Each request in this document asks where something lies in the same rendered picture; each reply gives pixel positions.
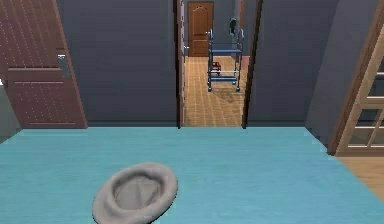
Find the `reddish brown room door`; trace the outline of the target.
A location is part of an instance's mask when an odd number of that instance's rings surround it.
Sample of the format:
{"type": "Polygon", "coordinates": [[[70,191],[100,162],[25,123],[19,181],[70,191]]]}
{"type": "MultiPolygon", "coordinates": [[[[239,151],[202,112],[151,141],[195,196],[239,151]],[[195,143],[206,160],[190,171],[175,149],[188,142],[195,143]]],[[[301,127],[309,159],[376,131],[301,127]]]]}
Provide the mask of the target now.
{"type": "Polygon", "coordinates": [[[56,0],[0,0],[0,78],[23,129],[87,127],[56,0]]]}

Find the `grey round floor cushion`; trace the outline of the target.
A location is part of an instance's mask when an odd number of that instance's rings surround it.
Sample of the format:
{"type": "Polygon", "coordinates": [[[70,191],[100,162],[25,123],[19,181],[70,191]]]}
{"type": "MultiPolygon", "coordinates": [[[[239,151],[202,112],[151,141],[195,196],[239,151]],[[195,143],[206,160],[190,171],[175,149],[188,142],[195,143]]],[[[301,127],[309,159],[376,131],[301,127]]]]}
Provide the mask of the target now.
{"type": "Polygon", "coordinates": [[[145,162],[113,174],[92,203],[97,224],[151,224],[174,202],[178,191],[175,173],[167,166],[145,162]]]}

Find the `blue metal shelf trolley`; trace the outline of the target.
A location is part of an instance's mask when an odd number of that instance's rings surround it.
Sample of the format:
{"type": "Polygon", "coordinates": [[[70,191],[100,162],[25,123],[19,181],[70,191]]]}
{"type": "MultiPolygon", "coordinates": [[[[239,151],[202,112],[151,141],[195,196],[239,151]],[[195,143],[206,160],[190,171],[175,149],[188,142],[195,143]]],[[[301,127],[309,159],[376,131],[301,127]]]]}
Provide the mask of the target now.
{"type": "Polygon", "coordinates": [[[213,90],[212,85],[218,82],[228,82],[235,87],[235,91],[241,90],[240,80],[242,74],[244,31],[239,29],[235,34],[235,41],[229,43],[228,49],[216,49],[213,30],[208,32],[208,60],[207,60],[207,90],[213,90]],[[212,62],[219,62],[221,70],[213,70],[212,62]]]}

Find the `dark brown open door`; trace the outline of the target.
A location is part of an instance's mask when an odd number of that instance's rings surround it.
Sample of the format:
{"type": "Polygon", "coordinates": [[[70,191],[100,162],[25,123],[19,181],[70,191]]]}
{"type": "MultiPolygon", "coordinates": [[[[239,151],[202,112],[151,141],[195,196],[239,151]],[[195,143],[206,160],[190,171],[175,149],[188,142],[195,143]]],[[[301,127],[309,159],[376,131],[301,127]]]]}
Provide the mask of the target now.
{"type": "Polygon", "coordinates": [[[177,125],[178,129],[184,126],[184,96],[185,96],[185,69],[184,69],[184,25],[183,25],[183,0],[173,0],[174,11],[174,43],[175,43],[175,71],[176,71],[176,100],[177,100],[177,125]]]}

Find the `brown panelled room door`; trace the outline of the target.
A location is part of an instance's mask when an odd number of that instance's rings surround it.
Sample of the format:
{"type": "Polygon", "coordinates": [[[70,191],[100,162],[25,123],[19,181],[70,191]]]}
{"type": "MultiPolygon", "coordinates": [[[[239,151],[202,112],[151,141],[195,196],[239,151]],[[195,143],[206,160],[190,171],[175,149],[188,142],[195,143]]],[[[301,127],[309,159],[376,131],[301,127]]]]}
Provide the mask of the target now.
{"type": "Polygon", "coordinates": [[[208,32],[213,27],[213,2],[189,2],[188,46],[190,57],[208,56],[208,32]]]}

